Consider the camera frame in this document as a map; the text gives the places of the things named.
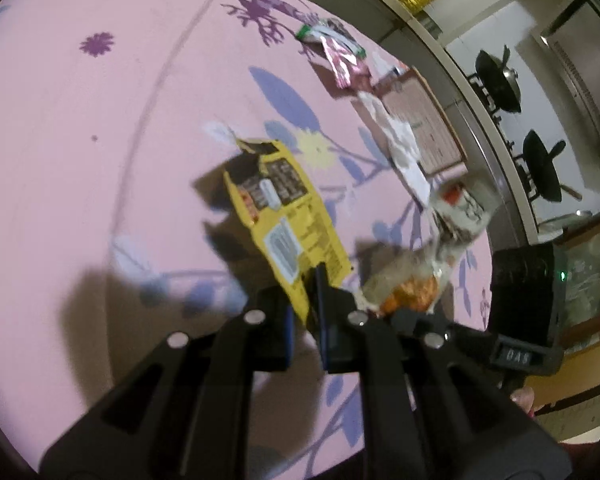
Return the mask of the steel range hood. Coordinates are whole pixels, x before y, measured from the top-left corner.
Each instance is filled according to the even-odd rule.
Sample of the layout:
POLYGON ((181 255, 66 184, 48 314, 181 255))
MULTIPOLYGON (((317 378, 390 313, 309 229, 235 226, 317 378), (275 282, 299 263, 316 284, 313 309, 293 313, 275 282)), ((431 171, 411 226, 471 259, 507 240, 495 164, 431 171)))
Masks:
POLYGON ((534 36, 576 103, 600 166, 600 0, 562 0, 534 36))

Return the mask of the black gas stove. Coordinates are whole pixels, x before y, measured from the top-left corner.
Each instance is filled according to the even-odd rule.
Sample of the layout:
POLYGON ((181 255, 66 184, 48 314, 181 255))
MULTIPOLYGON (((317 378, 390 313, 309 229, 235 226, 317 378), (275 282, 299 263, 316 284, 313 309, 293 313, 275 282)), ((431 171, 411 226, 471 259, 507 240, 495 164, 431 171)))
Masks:
MULTIPOLYGON (((528 129, 527 131, 524 131, 524 130, 520 130, 520 129, 516 128, 515 127, 515 118, 516 118, 517 114, 510 114, 510 113, 506 113, 506 112, 496 112, 495 114, 489 113, 489 115, 490 115, 490 118, 492 119, 492 122, 494 122, 495 127, 498 129, 498 133, 500 134, 502 141, 505 144, 506 153, 509 156, 509 158, 512 160, 512 163, 514 165, 513 156, 518 155, 522 152, 522 144, 524 143, 524 138, 526 137, 526 135, 528 134, 528 132, 530 130, 534 130, 534 129, 531 128, 531 129, 528 129)), ((535 131, 535 132, 542 139, 542 136, 537 131, 535 131)), ((544 144, 548 150, 550 150, 558 142, 558 141, 553 141, 552 143, 548 143, 547 141, 544 141, 543 139, 542 139, 542 141, 544 142, 544 144)), ((560 154, 554 160, 554 164, 555 164, 557 173, 558 173, 557 161, 558 161, 558 159, 560 159, 562 157, 563 154, 565 154, 566 148, 564 149, 562 154, 560 154)), ((516 171, 516 178, 520 182, 520 185, 521 185, 521 180, 518 177, 517 171, 516 171)), ((535 222, 537 224, 547 223, 550 220, 554 219, 555 217, 559 217, 559 206, 564 202, 566 195, 567 195, 566 193, 562 194, 562 201, 560 203, 550 203, 550 202, 547 202, 546 200, 543 200, 542 198, 538 198, 533 203, 530 203, 527 198, 527 200, 530 204, 530 207, 533 211, 535 222)))

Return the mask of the pink floral tablecloth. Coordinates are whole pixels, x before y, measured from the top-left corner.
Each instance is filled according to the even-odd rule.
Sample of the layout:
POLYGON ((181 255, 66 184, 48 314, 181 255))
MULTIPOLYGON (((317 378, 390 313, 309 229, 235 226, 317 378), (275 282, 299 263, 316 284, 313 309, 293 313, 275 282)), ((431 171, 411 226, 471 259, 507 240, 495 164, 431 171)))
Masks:
POLYGON ((362 112, 294 36, 376 0, 0 1, 0 428, 44 452, 168 333, 212 332, 268 277, 224 195, 237 139, 285 143, 357 288, 432 233, 362 112))

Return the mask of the yellow brown medicine box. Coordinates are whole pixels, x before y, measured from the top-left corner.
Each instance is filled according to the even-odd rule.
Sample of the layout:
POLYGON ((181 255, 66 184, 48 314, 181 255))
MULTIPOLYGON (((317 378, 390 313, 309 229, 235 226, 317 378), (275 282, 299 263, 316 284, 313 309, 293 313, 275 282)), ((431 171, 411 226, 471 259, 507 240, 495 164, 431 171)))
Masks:
POLYGON ((375 92, 390 116, 410 125, 427 177, 466 162, 454 127, 418 70, 393 67, 375 84, 375 92))

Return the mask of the white paper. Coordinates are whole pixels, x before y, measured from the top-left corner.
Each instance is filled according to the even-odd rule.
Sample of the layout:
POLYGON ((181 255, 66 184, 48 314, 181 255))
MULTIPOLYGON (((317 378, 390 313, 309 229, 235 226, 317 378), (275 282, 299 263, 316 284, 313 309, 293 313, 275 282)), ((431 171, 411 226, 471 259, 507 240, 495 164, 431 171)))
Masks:
POLYGON ((390 115, 384 103, 370 92, 356 92, 358 104, 363 107, 375 128, 384 139, 380 148, 388 150, 393 166, 400 172, 408 190, 424 207, 429 204, 431 185, 420 169, 420 151, 408 122, 390 115))

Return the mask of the steel wok with lid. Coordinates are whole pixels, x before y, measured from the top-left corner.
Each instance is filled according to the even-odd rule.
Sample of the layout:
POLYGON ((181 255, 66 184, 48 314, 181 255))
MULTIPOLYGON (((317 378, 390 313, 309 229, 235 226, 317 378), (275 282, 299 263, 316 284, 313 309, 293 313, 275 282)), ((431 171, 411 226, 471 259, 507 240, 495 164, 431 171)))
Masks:
POLYGON ((510 49, 504 46, 500 58, 481 50, 475 62, 475 73, 467 77, 471 88, 478 94, 490 114, 521 112, 521 91, 518 73, 507 66, 510 49))

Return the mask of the black wok with spatula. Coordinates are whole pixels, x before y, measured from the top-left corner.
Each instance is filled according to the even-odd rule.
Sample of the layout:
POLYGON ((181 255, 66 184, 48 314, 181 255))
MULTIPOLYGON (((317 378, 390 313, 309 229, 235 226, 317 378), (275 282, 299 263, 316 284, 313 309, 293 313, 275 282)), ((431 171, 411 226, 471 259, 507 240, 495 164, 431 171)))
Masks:
POLYGON ((560 140, 548 150, 534 130, 530 130, 524 138, 522 152, 513 156, 513 162, 530 203, 538 198, 550 203, 560 203, 564 193, 582 202, 583 195, 563 184, 558 177, 554 160, 565 148, 566 142, 560 140))

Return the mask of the yellow snack wrapper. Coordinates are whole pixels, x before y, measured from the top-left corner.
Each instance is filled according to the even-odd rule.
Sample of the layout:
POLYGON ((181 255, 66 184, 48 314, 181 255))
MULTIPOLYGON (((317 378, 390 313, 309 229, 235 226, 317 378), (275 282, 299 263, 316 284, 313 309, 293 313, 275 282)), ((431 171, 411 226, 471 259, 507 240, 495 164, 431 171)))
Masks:
POLYGON ((320 194, 286 145, 242 139, 236 144, 239 154, 223 169, 230 201, 294 313, 306 322, 310 271, 324 264, 328 284, 338 287, 351 273, 351 261, 320 194))

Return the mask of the green red snack wrapper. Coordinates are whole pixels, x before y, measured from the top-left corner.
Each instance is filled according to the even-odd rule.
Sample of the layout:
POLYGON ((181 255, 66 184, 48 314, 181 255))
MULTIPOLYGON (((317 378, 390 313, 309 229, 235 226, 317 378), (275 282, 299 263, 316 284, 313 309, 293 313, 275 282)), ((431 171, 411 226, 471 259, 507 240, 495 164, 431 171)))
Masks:
POLYGON ((365 49, 336 18, 322 18, 303 24, 294 35, 306 46, 317 47, 327 61, 340 90, 372 91, 372 74, 366 64, 365 49))

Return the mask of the orange snack wrapper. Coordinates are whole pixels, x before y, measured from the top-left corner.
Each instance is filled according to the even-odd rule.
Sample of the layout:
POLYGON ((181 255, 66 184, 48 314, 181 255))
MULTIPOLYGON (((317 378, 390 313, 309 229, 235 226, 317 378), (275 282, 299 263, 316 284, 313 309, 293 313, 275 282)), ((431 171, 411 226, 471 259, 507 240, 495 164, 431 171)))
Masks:
POLYGON ((432 239, 400 252, 362 285, 358 298, 380 315, 403 308, 431 313, 458 260, 486 230, 500 203, 487 174, 468 172, 444 182, 427 208, 436 227, 432 239))

